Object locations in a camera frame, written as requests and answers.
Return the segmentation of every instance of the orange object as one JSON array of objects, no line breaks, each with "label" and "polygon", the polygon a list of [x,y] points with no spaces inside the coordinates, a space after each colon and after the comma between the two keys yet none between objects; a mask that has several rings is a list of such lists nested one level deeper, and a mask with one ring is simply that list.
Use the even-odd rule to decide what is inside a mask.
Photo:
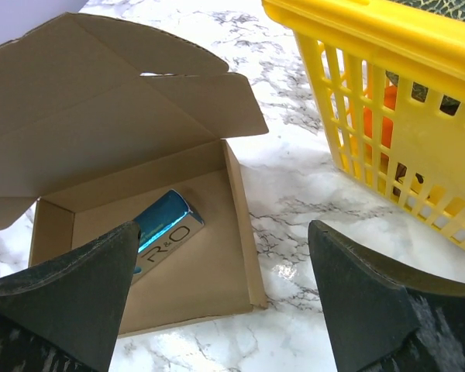
[{"label": "orange object", "polygon": [[[396,107],[396,94],[398,93],[398,89],[391,85],[384,89],[384,106],[388,107],[389,109],[394,110]],[[372,138],[372,111],[369,108],[363,109],[363,130],[365,132],[365,136]],[[391,148],[391,137],[393,134],[393,122],[389,119],[384,117],[382,119],[382,144],[386,146],[388,149]]]}]

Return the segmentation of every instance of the open cardboard box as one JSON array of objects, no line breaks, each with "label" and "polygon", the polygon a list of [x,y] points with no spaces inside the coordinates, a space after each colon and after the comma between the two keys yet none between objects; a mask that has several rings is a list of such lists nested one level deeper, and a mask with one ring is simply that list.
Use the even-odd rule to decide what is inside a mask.
[{"label": "open cardboard box", "polygon": [[267,305],[224,140],[267,126],[248,80],[228,70],[176,36],[93,15],[66,13],[0,46],[0,229],[40,198],[30,265],[136,217],[170,188],[205,220],[131,287],[121,335]]}]

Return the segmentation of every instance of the cardboard box lid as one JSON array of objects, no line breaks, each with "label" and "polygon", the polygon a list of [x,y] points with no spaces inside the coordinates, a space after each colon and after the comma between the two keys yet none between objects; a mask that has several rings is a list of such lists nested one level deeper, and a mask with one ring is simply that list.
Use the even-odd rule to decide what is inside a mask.
[{"label": "cardboard box lid", "polygon": [[228,70],[186,40],[97,15],[65,13],[2,44],[0,229],[41,195],[266,133],[248,80]]}]

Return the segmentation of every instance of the yellow basket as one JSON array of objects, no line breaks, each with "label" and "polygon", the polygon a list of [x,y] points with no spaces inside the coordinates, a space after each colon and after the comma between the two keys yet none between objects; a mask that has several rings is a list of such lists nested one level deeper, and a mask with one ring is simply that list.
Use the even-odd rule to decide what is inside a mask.
[{"label": "yellow basket", "polygon": [[[465,250],[465,22],[388,0],[263,6],[294,31],[336,165]],[[394,108],[386,71],[400,77]],[[456,113],[439,109],[445,95]]]}]

